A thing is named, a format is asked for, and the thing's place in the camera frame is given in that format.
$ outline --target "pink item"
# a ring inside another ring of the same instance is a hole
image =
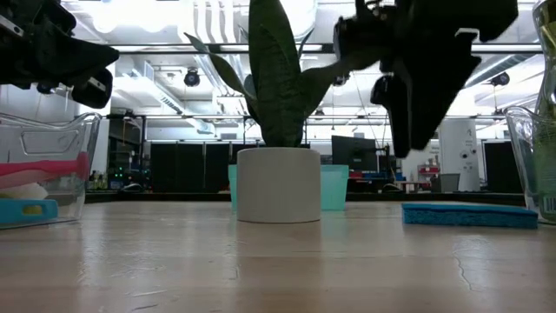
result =
[[[72,161],[37,161],[0,163],[0,189],[40,183],[60,176],[77,173],[83,181],[89,179],[89,157],[81,152]]]

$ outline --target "snake plant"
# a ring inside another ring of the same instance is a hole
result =
[[[185,34],[191,44],[210,57],[222,80],[242,93],[251,117],[261,126],[262,138],[270,147],[297,147],[303,124],[321,103],[335,77],[363,70],[385,55],[373,47],[356,51],[336,63],[301,71],[299,51],[280,0],[250,0],[248,54],[251,74],[242,82],[232,66],[211,52],[199,39]]]

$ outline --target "robotic arm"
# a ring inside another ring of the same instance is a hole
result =
[[[106,67],[119,53],[72,38],[76,19],[60,0],[0,0],[0,84],[51,93],[73,87],[73,100],[101,109],[112,94]]]
[[[477,37],[499,37],[518,16],[517,0],[355,0],[356,14],[334,27],[338,59],[368,47],[390,47],[381,59],[385,75],[371,103],[390,117],[394,153],[423,150],[480,57],[471,55]]]

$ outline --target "white pot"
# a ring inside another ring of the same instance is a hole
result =
[[[321,157],[303,148],[237,154],[237,219],[304,223],[321,219]]]

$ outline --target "blue sponge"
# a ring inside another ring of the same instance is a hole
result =
[[[404,223],[537,228],[537,213],[519,207],[404,203]]]

